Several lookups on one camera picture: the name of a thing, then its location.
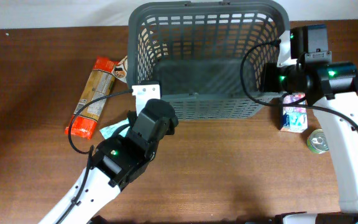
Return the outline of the grey plastic shopping basket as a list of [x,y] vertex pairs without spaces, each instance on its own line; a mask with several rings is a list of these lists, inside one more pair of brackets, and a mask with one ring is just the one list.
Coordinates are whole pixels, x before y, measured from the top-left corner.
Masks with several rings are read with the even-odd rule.
[[289,28],[275,1],[143,4],[129,18],[127,84],[159,82],[180,120],[249,118],[278,97],[262,71]]

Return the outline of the beige paper snack bag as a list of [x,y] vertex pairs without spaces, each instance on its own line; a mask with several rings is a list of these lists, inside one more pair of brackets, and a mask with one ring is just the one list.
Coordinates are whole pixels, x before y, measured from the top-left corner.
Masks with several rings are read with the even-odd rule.
[[[147,28],[143,28],[142,32],[137,36],[135,44],[135,59],[137,65],[135,71],[138,74],[138,81],[150,80],[151,69],[162,59],[162,56],[168,56],[167,44],[158,40],[155,32]],[[128,56],[125,56],[117,65],[114,66],[112,74],[127,83],[127,72],[129,68]]]

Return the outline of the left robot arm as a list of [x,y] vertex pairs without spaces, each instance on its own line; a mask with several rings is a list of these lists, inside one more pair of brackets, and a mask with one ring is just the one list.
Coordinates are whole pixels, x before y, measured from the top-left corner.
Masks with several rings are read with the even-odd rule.
[[[128,114],[129,124],[91,148],[85,169],[42,223],[88,223],[154,160],[158,144],[173,135],[178,118],[173,107],[151,99],[140,113]],[[119,132],[127,129],[127,134]]]

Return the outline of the orange spaghetti packet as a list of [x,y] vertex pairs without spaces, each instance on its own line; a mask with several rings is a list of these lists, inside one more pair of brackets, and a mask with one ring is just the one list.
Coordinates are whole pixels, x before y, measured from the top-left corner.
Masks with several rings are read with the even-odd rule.
[[[116,79],[112,72],[114,66],[117,64],[117,61],[112,61],[105,57],[97,57],[70,121],[73,120],[76,113],[82,109],[85,104],[110,94]],[[106,100],[100,100],[86,107],[75,119],[71,127],[71,134],[91,139],[96,129],[98,119],[103,111],[105,102]]]

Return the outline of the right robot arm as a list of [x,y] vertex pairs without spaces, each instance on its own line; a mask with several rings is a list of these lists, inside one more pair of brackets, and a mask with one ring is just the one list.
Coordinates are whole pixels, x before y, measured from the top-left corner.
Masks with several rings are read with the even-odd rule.
[[339,190],[340,214],[293,214],[284,223],[358,223],[358,70],[332,61],[324,24],[285,30],[273,45],[277,63],[264,68],[261,91],[303,93],[318,119]]

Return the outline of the mint green wipes packet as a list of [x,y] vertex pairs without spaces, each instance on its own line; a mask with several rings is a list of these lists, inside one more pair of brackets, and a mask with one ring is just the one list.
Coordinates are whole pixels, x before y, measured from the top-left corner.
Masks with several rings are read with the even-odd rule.
[[[129,124],[129,120],[128,119],[125,119],[125,120],[122,120],[116,124],[112,124],[110,126],[106,126],[104,128],[101,128],[99,130],[99,132],[101,133],[101,135],[103,136],[103,138],[107,139],[107,138],[110,138],[114,132],[119,129],[121,126],[124,126],[124,125],[127,125]],[[127,132],[129,130],[129,126],[126,127],[125,129],[123,129],[119,135],[122,136],[122,137],[125,137]]]

